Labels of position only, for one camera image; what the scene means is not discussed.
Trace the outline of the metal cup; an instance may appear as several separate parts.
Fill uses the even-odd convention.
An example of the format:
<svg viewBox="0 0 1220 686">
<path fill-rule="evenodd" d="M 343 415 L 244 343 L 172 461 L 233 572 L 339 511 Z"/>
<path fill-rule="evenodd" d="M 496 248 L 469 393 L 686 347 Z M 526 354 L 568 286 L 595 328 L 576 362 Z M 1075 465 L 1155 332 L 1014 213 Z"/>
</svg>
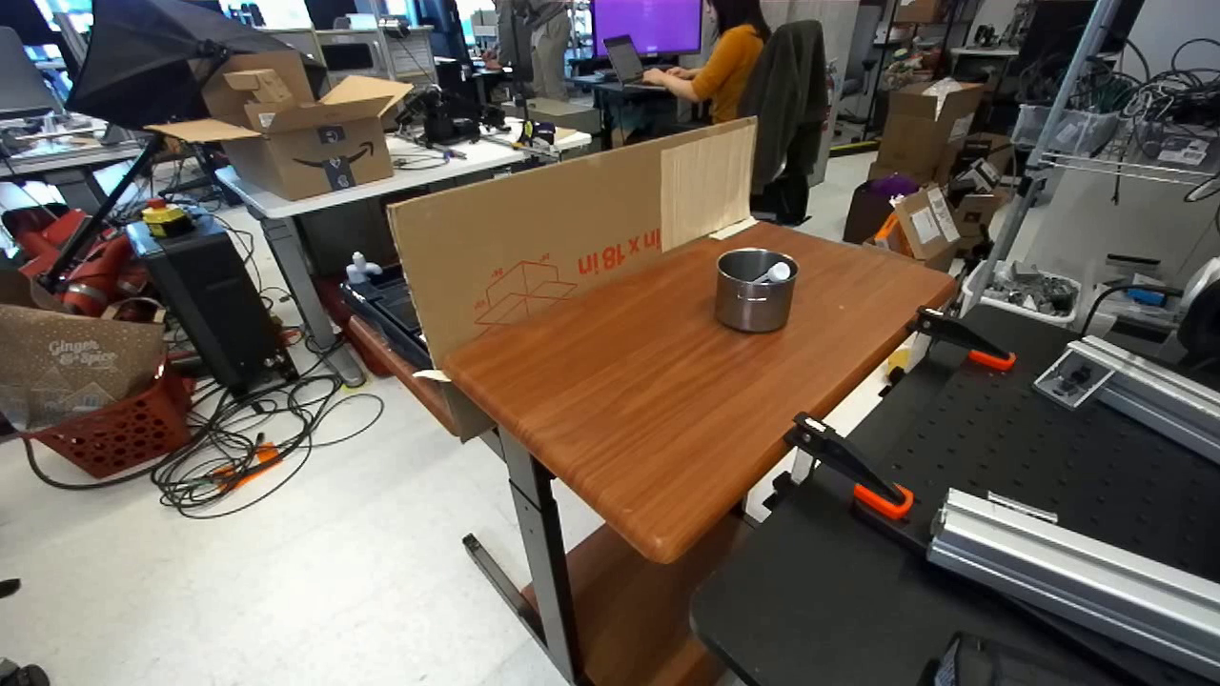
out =
<svg viewBox="0 0 1220 686">
<path fill-rule="evenodd" d="M 789 282 L 759 282 L 774 263 L 789 263 Z M 717 259 L 717 320 L 743 335 L 778 332 L 789 320 L 797 259 L 774 248 L 732 248 Z"/>
</svg>

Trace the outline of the grey side table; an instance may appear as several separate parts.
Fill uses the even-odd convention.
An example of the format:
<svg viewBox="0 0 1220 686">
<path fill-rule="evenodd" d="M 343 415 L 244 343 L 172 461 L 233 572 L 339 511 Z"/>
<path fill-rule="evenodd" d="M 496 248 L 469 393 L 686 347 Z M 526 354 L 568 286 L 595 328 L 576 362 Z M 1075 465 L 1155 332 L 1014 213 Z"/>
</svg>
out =
<svg viewBox="0 0 1220 686">
<path fill-rule="evenodd" d="M 366 248 L 389 240 L 385 206 L 477 179 L 496 179 L 507 172 L 522 172 L 530 164 L 526 152 L 507 141 L 465 141 L 454 149 L 423 149 L 416 141 L 389 141 L 393 175 L 374 179 L 347 191 L 328 191 L 313 198 L 282 198 L 259 183 L 248 183 L 236 168 L 221 168 L 217 183 L 233 191 L 244 210 L 259 221 L 267 252 L 297 305 L 305 347 L 351 389 L 366 381 L 362 362 L 343 343 L 332 324 L 320 293 L 316 293 L 316 252 L 309 236 L 320 232 L 328 240 L 347 240 L 351 248 Z"/>
</svg>

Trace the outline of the cardboard box at right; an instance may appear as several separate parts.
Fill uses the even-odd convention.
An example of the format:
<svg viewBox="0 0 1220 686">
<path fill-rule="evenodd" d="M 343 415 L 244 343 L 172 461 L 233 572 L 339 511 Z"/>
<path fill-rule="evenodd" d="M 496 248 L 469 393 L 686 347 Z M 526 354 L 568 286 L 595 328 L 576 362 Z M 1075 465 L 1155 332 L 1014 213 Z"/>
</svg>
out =
<svg viewBox="0 0 1220 686">
<path fill-rule="evenodd" d="M 873 172 L 946 183 L 976 122 L 980 99 L 980 84 L 953 76 L 892 91 Z"/>
</svg>

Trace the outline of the open cardboard box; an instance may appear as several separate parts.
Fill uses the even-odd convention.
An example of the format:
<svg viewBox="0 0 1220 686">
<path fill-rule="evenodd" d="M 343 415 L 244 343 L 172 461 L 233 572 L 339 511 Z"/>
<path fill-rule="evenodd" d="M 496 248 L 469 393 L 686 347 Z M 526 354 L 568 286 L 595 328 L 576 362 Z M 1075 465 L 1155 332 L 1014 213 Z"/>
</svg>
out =
<svg viewBox="0 0 1220 686">
<path fill-rule="evenodd" d="M 316 198 L 393 175 L 385 130 L 408 95 L 408 84 L 381 76 L 313 91 L 301 53 L 236 53 L 206 80 L 206 114 L 156 122 L 156 133 L 221 145 L 244 183 Z"/>
</svg>

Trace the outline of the small labelled cardboard box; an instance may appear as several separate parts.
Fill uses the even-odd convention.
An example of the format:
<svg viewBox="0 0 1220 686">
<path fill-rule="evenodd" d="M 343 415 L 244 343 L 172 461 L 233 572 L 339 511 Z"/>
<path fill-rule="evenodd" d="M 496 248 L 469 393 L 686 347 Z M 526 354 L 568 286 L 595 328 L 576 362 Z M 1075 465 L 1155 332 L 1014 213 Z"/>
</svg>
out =
<svg viewBox="0 0 1220 686">
<path fill-rule="evenodd" d="M 888 217 L 873 232 L 888 252 L 911 255 L 915 263 L 946 271 L 957 255 L 961 229 L 938 187 L 900 194 L 888 206 Z"/>
</svg>

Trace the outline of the aluminium extrusion rail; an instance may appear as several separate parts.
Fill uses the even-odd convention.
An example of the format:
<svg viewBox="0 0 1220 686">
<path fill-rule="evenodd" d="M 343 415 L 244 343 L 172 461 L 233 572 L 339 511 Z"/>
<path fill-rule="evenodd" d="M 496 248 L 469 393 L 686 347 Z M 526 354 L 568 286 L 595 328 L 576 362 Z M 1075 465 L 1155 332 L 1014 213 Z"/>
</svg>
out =
<svg viewBox="0 0 1220 686">
<path fill-rule="evenodd" d="M 1220 583 L 949 488 L 926 560 L 1052 617 L 1220 678 Z"/>
<path fill-rule="evenodd" d="M 1220 393 L 1109 339 L 1083 335 L 1071 358 L 1098 370 L 1090 400 L 1220 465 Z"/>
</svg>

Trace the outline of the near aluminium extrusion rail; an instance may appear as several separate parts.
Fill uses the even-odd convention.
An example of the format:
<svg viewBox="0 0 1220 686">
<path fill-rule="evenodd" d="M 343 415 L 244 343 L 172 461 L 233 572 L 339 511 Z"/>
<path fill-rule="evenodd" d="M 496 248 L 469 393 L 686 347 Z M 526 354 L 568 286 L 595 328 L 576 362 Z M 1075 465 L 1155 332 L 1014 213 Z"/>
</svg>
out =
<svg viewBox="0 0 1220 686">
<path fill-rule="evenodd" d="M 1220 678 L 1220 583 L 949 488 L 926 560 L 1052 617 Z"/>
</svg>

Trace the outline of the purple monitor screen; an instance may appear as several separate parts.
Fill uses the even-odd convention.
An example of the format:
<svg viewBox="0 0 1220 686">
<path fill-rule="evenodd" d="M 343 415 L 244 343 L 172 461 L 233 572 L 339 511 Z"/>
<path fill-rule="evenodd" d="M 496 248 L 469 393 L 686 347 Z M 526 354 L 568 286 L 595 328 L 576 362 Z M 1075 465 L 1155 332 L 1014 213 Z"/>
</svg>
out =
<svg viewBox="0 0 1220 686">
<path fill-rule="evenodd" d="M 644 57 L 702 50 L 702 0 L 591 0 L 595 53 L 629 38 Z"/>
</svg>

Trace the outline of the cardboard panel with red print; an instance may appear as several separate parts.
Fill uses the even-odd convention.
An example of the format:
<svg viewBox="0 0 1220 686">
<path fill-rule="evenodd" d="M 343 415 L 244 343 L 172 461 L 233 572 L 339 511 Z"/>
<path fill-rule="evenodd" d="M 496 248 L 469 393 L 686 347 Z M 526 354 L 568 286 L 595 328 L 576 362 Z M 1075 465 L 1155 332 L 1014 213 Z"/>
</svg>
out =
<svg viewBox="0 0 1220 686">
<path fill-rule="evenodd" d="M 660 255 L 660 149 L 572 156 L 385 210 L 431 362 Z"/>
</svg>

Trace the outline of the red plastic basket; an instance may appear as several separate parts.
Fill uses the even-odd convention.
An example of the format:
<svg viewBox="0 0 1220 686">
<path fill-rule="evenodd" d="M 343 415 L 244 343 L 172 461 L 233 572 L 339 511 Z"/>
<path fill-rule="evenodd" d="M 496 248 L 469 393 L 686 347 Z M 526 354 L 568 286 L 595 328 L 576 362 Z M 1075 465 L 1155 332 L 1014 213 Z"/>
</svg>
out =
<svg viewBox="0 0 1220 686">
<path fill-rule="evenodd" d="M 88 476 L 114 476 L 191 442 L 191 393 L 191 377 L 164 373 L 103 412 L 38 431 L 38 442 Z"/>
</svg>

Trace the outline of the person in yellow top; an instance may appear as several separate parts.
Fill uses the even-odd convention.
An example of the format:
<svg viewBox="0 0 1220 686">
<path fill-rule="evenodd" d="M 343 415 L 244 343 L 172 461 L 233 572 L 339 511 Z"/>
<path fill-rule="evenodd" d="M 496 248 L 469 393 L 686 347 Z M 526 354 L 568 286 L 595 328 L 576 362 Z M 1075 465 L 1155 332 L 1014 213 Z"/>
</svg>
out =
<svg viewBox="0 0 1220 686">
<path fill-rule="evenodd" d="M 713 53 L 698 69 L 648 69 L 644 80 L 679 99 L 705 103 L 713 122 L 728 122 L 740 114 L 770 27 L 759 0 L 709 0 L 709 8 L 717 15 Z"/>
</svg>

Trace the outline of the dark jacket on chair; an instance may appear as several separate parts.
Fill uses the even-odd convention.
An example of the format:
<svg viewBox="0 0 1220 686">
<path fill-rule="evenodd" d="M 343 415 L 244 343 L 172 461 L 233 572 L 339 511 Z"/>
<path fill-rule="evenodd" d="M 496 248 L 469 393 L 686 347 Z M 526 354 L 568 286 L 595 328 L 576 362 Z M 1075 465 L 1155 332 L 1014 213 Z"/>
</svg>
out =
<svg viewBox="0 0 1220 686">
<path fill-rule="evenodd" d="M 797 19 L 766 38 L 740 103 L 755 118 L 751 213 L 801 225 L 827 122 L 824 23 Z"/>
</svg>

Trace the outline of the light wooden board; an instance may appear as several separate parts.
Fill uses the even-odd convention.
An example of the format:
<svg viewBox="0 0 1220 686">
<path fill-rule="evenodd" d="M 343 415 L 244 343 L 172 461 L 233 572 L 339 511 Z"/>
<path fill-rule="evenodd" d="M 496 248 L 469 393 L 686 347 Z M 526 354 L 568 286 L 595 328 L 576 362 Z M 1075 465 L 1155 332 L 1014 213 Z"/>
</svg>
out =
<svg viewBox="0 0 1220 686">
<path fill-rule="evenodd" d="M 660 244 L 682 248 L 751 213 L 755 122 L 736 118 L 675 137 L 660 152 Z"/>
</svg>

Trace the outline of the black computer tower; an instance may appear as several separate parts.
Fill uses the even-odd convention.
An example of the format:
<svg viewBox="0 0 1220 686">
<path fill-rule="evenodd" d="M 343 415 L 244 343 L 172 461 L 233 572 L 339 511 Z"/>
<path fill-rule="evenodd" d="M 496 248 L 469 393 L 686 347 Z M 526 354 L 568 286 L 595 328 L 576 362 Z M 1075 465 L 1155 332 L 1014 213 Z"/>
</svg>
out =
<svg viewBox="0 0 1220 686">
<path fill-rule="evenodd" d="M 179 236 L 156 236 L 145 221 L 133 221 L 126 236 L 156 297 L 229 393 L 248 396 L 263 381 L 294 373 L 248 267 L 217 221 L 198 221 Z"/>
</svg>

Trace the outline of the far black orange clamp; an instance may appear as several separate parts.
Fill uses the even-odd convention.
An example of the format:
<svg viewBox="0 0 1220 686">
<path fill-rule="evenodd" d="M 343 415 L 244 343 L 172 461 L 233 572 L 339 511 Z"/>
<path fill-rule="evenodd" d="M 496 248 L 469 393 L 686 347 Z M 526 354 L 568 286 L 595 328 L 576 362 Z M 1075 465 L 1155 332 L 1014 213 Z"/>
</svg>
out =
<svg viewBox="0 0 1220 686">
<path fill-rule="evenodd" d="M 915 316 L 915 328 L 930 339 L 946 339 L 946 343 L 957 343 L 965 351 L 965 358 L 980 370 L 991 370 L 991 373 L 1010 373 L 1018 366 L 1018 354 L 984 339 L 980 332 L 972 332 L 965 320 L 953 320 L 953 316 L 942 316 L 934 309 L 923 309 Z"/>
</svg>

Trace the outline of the near black orange clamp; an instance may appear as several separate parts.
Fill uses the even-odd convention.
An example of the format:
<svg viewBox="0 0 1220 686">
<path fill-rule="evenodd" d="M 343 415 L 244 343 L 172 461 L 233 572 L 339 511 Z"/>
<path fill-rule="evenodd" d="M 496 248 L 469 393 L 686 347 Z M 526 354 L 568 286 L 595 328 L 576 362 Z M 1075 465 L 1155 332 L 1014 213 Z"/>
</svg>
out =
<svg viewBox="0 0 1220 686">
<path fill-rule="evenodd" d="M 885 480 L 831 423 L 816 415 L 797 415 L 785 442 L 850 480 L 850 499 L 881 515 L 885 522 L 904 522 L 915 511 L 915 492 Z"/>
</svg>

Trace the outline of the black orange clamp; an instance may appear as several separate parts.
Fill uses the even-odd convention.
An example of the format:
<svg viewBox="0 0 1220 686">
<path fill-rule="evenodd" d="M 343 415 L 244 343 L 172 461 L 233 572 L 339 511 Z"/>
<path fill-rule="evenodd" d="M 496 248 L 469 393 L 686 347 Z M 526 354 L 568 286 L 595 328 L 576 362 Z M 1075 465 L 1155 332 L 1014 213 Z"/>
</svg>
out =
<svg viewBox="0 0 1220 686">
<path fill-rule="evenodd" d="M 1018 366 L 1018 354 L 984 339 L 980 332 L 972 332 L 965 320 L 953 320 L 953 316 L 942 316 L 934 309 L 923 309 L 915 316 L 915 328 L 930 339 L 946 339 L 946 343 L 957 343 L 965 351 L 965 358 L 980 370 L 991 370 L 991 373 L 1010 373 Z"/>
<path fill-rule="evenodd" d="M 881 515 L 885 522 L 904 522 L 915 511 L 915 492 L 885 480 L 831 423 L 816 415 L 797 415 L 785 442 L 850 480 L 850 499 Z"/>
</svg>

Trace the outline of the far aluminium extrusion rail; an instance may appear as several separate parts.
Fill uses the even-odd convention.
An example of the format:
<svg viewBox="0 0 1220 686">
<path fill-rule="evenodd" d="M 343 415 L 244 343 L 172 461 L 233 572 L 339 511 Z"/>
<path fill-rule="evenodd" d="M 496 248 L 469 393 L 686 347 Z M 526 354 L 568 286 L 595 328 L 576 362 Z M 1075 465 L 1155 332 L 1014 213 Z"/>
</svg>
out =
<svg viewBox="0 0 1220 686">
<path fill-rule="evenodd" d="M 1071 358 L 1098 370 L 1090 400 L 1220 465 L 1220 393 L 1109 339 L 1083 335 Z"/>
</svg>

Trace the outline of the brown paper bag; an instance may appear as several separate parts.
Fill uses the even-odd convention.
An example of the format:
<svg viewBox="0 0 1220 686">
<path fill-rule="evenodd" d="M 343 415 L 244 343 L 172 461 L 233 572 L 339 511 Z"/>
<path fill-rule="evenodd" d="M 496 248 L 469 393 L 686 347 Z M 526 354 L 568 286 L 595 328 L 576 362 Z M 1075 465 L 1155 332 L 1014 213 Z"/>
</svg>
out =
<svg viewBox="0 0 1220 686">
<path fill-rule="evenodd" d="M 42 431 L 145 389 L 164 362 L 156 324 L 0 305 L 0 415 Z"/>
</svg>

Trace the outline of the black softbox light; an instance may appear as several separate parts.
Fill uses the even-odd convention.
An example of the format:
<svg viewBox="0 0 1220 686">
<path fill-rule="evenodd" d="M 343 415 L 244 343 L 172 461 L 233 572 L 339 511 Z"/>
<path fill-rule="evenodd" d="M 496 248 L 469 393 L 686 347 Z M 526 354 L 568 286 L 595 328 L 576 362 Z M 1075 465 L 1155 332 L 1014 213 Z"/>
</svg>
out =
<svg viewBox="0 0 1220 686">
<path fill-rule="evenodd" d="M 69 107 L 126 130 L 198 118 L 202 84 L 229 57 L 278 50 L 278 38 L 194 0 L 92 0 Z"/>
</svg>

